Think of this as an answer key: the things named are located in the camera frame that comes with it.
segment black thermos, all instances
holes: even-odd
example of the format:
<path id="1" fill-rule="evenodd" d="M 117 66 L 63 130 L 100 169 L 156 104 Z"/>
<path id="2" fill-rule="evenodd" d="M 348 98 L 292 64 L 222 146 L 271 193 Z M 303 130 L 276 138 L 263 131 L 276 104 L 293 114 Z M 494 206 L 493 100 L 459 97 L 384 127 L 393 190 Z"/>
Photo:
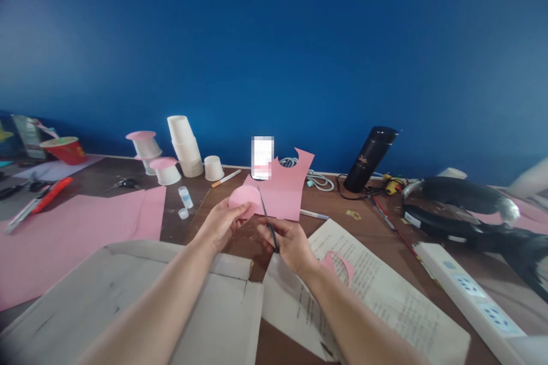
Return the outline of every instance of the black thermos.
<path id="1" fill-rule="evenodd" d="M 371 129 L 369 137 L 344 181 L 347 190 L 359 193 L 365 188 L 365 184 L 399 133 L 389 127 L 376 126 Z"/>

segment scissors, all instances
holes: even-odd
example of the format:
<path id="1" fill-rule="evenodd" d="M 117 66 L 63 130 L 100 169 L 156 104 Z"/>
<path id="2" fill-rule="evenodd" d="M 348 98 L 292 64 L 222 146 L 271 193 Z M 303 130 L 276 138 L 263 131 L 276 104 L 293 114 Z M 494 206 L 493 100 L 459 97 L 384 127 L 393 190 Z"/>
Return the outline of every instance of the scissors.
<path id="1" fill-rule="evenodd" d="M 261 196 L 261 202 L 263 203 L 264 217 L 267 219 L 268 229 L 270 230 L 270 233 L 272 234 L 272 238 L 274 239 L 274 252 L 276 254 L 279 254 L 280 247 L 278 246 L 278 240 L 276 239 L 276 233 L 274 231 L 274 228 L 272 227 L 272 224 L 270 223 L 270 221 L 268 221 L 267 209 L 265 208 L 264 201 L 263 201 L 263 194 L 261 193 L 261 189 L 259 188 L 259 186 L 257 186 L 257 189 L 259 190 L 259 195 Z"/>

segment small glue bottle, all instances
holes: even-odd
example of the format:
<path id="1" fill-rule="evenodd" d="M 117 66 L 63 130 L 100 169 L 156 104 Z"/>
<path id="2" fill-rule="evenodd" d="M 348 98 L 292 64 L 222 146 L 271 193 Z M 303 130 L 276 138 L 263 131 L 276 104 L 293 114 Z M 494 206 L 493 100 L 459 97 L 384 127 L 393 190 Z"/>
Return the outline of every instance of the small glue bottle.
<path id="1" fill-rule="evenodd" d="M 194 204 L 192 203 L 192 200 L 190 199 L 190 194 L 188 193 L 188 189 L 185 186 L 179 187 L 179 195 L 181 196 L 181 200 L 183 200 L 183 204 L 185 208 L 192 208 Z"/>

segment pink paper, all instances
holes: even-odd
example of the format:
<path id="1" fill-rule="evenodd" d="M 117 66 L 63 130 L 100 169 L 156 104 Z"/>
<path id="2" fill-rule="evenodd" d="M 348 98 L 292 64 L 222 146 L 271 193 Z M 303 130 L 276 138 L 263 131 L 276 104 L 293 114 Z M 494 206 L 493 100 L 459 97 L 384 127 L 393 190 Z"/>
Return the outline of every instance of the pink paper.
<path id="1" fill-rule="evenodd" d="M 519 208 L 520 217 L 513 222 L 516 228 L 528 229 L 537 234 L 548 235 L 548 214 L 518 198 L 509 197 Z M 486 224 L 502 224 L 501 215 L 471 213 Z"/>
<path id="2" fill-rule="evenodd" d="M 158 240 L 165 194 L 159 187 L 113 198 L 80 195 L 0 234 L 0 311 L 41 296 L 104 245 Z"/>
<path id="3" fill-rule="evenodd" d="M 146 196 L 137 221 L 135 238 L 132 238 L 132 240 L 160 241 L 165 202 L 165 186 L 159 186 L 146 191 Z"/>
<path id="4" fill-rule="evenodd" d="M 240 218 L 249 220 L 255 213 L 263 213 L 263 203 L 261 202 L 261 194 L 254 186 L 242 185 L 232 191 L 228 199 L 228 206 L 234 208 L 242 205 L 244 202 L 250 201 L 253 205 Z"/>
<path id="5" fill-rule="evenodd" d="M 324 259 L 321 260 L 321 264 L 326 267 L 328 270 L 330 270 L 333 274 L 337 275 L 337 270 L 335 269 L 335 264 L 333 263 L 333 257 L 332 255 L 336 256 L 338 259 L 342 261 L 342 264 L 344 265 L 346 272 L 348 273 L 348 287 L 352 287 L 352 278 L 354 278 L 354 267 L 353 265 L 348 262 L 345 258 L 340 256 L 335 251 L 327 251 L 327 255 Z"/>
<path id="6" fill-rule="evenodd" d="M 243 185 L 260 187 L 269 217 L 281 220 L 299 220 L 304 180 L 307 178 L 314 154 L 298 148 L 295 150 L 299 154 L 299 162 L 293 167 L 286 168 L 280 165 L 276 157 L 272 163 L 270 180 L 256 181 L 251 176 L 247 176 L 244 181 Z M 257 214 L 264 214 L 262 208 L 261 206 Z"/>

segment red cup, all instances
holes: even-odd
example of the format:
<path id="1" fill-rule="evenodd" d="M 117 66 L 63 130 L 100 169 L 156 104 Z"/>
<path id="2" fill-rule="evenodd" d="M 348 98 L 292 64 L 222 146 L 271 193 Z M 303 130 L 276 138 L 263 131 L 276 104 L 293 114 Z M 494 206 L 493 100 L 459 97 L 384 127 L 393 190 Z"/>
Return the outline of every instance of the red cup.
<path id="1" fill-rule="evenodd" d="M 77 165 L 87 161 L 86 154 L 77 137 L 47 140 L 41 143 L 40 147 L 68 165 Z"/>

